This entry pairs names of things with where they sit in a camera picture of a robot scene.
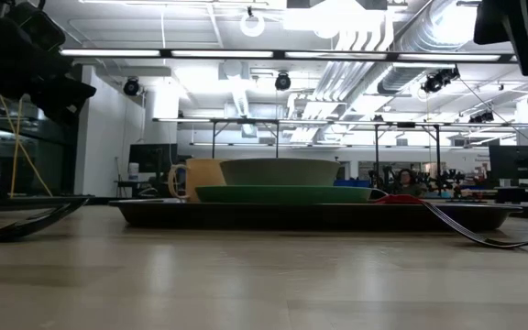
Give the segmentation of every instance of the mug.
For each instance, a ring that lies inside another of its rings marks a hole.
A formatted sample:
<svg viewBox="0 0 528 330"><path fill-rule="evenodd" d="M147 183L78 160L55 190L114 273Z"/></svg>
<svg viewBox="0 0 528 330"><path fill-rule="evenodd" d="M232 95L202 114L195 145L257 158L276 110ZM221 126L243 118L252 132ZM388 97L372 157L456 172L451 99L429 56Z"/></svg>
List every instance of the mug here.
<svg viewBox="0 0 528 330"><path fill-rule="evenodd" d="M199 186L226 185L226 180L219 164L224 159L187 159L186 165L173 165L169 171L169 192L173 197L199 202L195 188ZM176 171L186 170L186 195L180 196L176 191Z"/></svg>

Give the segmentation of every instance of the wooden table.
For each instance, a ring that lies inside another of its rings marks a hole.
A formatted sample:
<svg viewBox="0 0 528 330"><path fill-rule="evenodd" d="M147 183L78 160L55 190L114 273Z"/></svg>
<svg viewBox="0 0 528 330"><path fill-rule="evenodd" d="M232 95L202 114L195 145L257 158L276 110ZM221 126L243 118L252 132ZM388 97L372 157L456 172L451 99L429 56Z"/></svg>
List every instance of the wooden table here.
<svg viewBox="0 0 528 330"><path fill-rule="evenodd" d="M528 238L528 220L487 235ZM0 244L0 329L523 330L528 248L433 232L138 229L86 206Z"/></svg>

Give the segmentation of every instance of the tray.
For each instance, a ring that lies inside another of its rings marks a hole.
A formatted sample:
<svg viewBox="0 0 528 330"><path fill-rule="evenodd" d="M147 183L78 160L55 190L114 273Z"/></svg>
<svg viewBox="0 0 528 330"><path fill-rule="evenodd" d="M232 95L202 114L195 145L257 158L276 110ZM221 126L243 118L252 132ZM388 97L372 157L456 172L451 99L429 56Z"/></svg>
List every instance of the tray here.
<svg viewBox="0 0 528 330"><path fill-rule="evenodd" d="M132 226L176 229L430 231L448 230L422 205L173 203L165 200L110 202ZM520 207L437 204L472 231L499 228Z"/></svg>

